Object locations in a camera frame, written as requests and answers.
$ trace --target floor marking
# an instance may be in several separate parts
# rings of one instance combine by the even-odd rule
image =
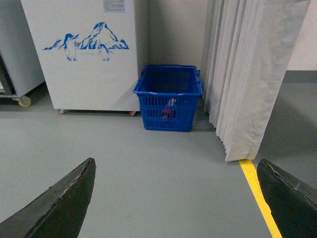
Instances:
[[[262,215],[267,224],[267,227],[269,231],[271,232],[272,237],[282,238],[282,235],[279,232],[279,229],[277,228],[275,220],[273,219],[271,215],[271,209],[269,208],[268,204],[264,200],[260,183],[258,180],[257,170],[254,167],[254,164],[252,163],[251,160],[239,160],[239,163],[248,181],[248,184],[251,188],[254,198],[256,199],[259,209],[262,212]]]

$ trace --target curtain fold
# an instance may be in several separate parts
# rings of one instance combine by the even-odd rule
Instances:
[[[205,111],[226,161],[255,158],[310,0],[209,0]]]

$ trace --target blue illustration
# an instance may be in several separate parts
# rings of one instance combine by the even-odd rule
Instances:
[[[64,37],[64,41],[57,39],[55,43],[46,47],[43,50],[52,50],[54,48],[64,49],[67,60],[76,61],[77,52],[84,50],[96,50],[96,54],[101,56],[103,61],[110,60],[109,53],[113,52],[111,50],[128,50],[129,47],[125,40],[118,40],[116,35],[108,28],[107,24],[100,22],[94,26],[92,33],[85,37],[83,40],[79,41],[79,34],[73,35],[67,33]]]
[[[72,34],[66,34],[64,44],[62,44],[58,49],[64,48],[65,54],[69,61],[75,61],[76,59],[76,51],[78,50],[78,46],[75,44],[74,40],[79,36],[73,36]]]

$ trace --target plastic basket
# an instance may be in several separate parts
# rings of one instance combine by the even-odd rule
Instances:
[[[135,89],[147,130],[190,131],[203,94],[195,66],[151,64]]]

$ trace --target penguin graphic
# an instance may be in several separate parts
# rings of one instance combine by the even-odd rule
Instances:
[[[72,34],[66,34],[64,44],[62,44],[58,49],[64,48],[65,54],[69,61],[76,61],[76,54],[78,50],[78,46],[75,44],[73,40],[77,39],[77,36],[73,36]]]
[[[109,61],[109,53],[112,53],[104,44],[99,44],[98,46],[99,54],[101,54],[101,57],[103,58],[103,61]]]

